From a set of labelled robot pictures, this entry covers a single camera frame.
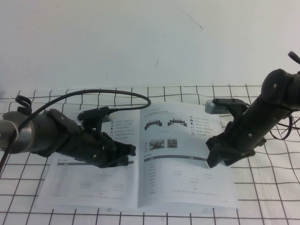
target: black grid lines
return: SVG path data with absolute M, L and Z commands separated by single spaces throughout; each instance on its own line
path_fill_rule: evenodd
M 130 88 L 138 93 L 148 95 L 153 102 L 178 101 L 197 105 L 216 98 L 240 98 L 249 103 L 260 94 L 260 86 L 178 86 L 156 88 Z M 33 90 L 34 107 L 53 100 L 54 98 L 74 90 L 38 91 Z M 13 101 L 15 96 L 4 94 L 0 100 L 0 112 L 16 110 L 18 105 Z M 69 117 L 76 117 L 82 110 L 110 107 L 141 105 L 135 97 L 109 94 L 85 94 L 71 97 L 53 105 Z M 222 115 L 222 126 L 232 120 L 229 115 Z M 285 127 L 275 127 L 278 136 Z M 34 202 L 39 189 L 45 180 L 49 160 L 32 158 L 33 154 L 9 155 L 0 174 L 0 225 L 31 225 L 31 224 L 89 224 L 89 225 L 243 225 L 243 224 L 296 224 L 300 223 L 300 133 L 292 132 L 285 142 L 276 142 L 270 135 L 263 148 L 255 149 L 257 154 L 237 162 L 232 166 L 240 208 L 238 210 L 211 210 L 211 213 L 182 216 L 182 214 L 143 213 L 141 215 L 123 214 L 120 212 L 105 213 L 101 210 L 81 211 L 36 209 Z

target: robotic arm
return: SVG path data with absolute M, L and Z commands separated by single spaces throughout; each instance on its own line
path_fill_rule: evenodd
M 42 112 L 50 105 L 74 95 L 85 93 L 115 93 L 145 99 L 148 103 L 133 108 L 109 109 L 102 107 L 87 110 L 78 115 L 77 123 L 56 109 Z M 31 113 L 31 101 L 17 96 L 16 102 L 23 107 L 8 112 L 0 120 L 0 148 L 5 150 L 1 159 L 0 172 L 8 153 L 31 152 L 48 157 L 54 152 L 70 156 L 78 161 L 99 168 L 128 165 L 128 156 L 135 156 L 135 146 L 114 141 L 108 134 L 101 132 L 102 122 L 116 111 L 134 110 L 148 107 L 151 101 L 140 94 L 116 90 L 82 90 L 61 96 Z
M 300 64 L 300 58 L 295 53 L 290 52 L 289 56 Z M 280 120 L 288 117 L 289 129 L 284 140 L 292 129 L 291 114 L 299 110 L 300 71 L 292 75 L 282 69 L 274 70 L 266 77 L 260 96 L 249 107 L 239 99 L 215 98 L 208 101 L 205 107 L 207 113 L 229 112 L 234 117 L 223 133 L 206 142 L 210 150 L 208 165 L 213 168 L 222 161 L 231 165 L 255 155 L 254 148 L 266 142 L 264 136 Z

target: wire grid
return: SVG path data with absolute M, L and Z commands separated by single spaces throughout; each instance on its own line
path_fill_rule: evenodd
M 239 98 L 252 103 L 261 86 L 177 86 L 118 89 L 140 93 L 152 102 L 185 102 L 204 105 L 212 98 Z M 15 111 L 17 94 L 30 97 L 36 110 L 44 103 L 75 90 L 19 91 L 4 93 L 0 112 Z M 66 116 L 108 105 L 126 107 L 140 105 L 135 97 L 117 94 L 84 94 L 53 105 Z M 294 113 L 294 120 L 300 113 Z M 233 118 L 221 115 L 221 124 Z M 276 126 L 280 137 L 285 127 Z M 99 209 L 38 209 L 34 203 L 49 169 L 49 160 L 35 154 L 9 155 L 0 174 L 0 224 L 3 225 L 295 225 L 300 224 L 300 133 L 293 130 L 285 141 L 266 135 L 267 143 L 255 149 L 256 155 L 232 166 L 240 208 L 212 209 L 206 214 L 191 213 L 125 213 Z

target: black robotic arm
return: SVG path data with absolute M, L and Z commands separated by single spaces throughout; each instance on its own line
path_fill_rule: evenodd
M 290 52 L 289 56 L 300 64 L 296 54 Z M 210 168 L 222 161 L 231 165 L 253 156 L 254 148 L 266 142 L 264 136 L 287 117 L 290 125 L 285 137 L 289 135 L 293 123 L 291 113 L 300 110 L 300 72 L 272 71 L 262 84 L 260 96 L 249 107 L 239 99 L 213 99 L 207 102 L 205 110 L 210 114 L 229 112 L 234 117 L 223 133 L 206 142 Z

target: open booklet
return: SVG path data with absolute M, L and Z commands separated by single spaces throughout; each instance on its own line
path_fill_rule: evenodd
M 66 115 L 75 119 L 77 114 Z M 222 132 L 218 115 L 200 105 L 170 103 L 113 114 L 102 131 L 136 146 L 129 165 L 99 169 L 55 153 L 38 206 L 163 212 L 238 207 L 230 167 L 210 169 L 206 162 L 205 142 Z

